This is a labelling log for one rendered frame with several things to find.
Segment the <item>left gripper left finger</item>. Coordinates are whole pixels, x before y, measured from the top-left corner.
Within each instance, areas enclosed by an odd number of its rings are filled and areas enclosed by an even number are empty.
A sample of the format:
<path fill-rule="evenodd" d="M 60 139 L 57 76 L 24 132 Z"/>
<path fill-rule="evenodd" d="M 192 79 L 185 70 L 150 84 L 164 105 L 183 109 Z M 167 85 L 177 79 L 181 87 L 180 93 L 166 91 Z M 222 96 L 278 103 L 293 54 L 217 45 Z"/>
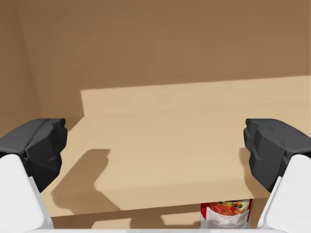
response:
<path fill-rule="evenodd" d="M 40 194 L 60 173 L 65 124 L 34 119 L 0 137 L 0 230 L 54 228 Z"/>

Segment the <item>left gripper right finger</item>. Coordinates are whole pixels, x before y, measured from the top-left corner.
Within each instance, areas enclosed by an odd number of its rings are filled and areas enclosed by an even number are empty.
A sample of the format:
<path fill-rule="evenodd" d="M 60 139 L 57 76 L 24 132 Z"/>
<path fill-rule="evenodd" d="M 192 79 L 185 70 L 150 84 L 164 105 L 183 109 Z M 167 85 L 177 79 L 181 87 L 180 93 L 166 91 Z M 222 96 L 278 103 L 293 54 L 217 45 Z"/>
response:
<path fill-rule="evenodd" d="M 311 137 L 276 119 L 248 118 L 252 176 L 270 192 L 259 229 L 311 229 Z"/>

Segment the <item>red and white can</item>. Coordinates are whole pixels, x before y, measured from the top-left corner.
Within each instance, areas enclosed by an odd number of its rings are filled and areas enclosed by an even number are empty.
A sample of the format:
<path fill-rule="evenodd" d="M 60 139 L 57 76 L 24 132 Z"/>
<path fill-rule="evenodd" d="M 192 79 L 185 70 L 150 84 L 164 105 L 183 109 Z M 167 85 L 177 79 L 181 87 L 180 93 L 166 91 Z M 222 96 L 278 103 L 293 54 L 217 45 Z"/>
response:
<path fill-rule="evenodd" d="M 252 204 L 252 199 L 202 203 L 200 228 L 249 229 Z"/>

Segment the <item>pale wooden shelf unit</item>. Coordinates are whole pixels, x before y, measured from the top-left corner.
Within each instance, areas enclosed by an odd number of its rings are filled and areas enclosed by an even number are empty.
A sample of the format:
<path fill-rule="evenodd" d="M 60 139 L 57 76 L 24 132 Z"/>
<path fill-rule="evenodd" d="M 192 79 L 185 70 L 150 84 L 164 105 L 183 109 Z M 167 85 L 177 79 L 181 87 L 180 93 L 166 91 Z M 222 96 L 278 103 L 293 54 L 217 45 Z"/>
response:
<path fill-rule="evenodd" d="M 311 0 L 0 0 L 0 136 L 64 118 L 56 228 L 199 227 L 268 192 L 247 118 L 311 135 Z"/>

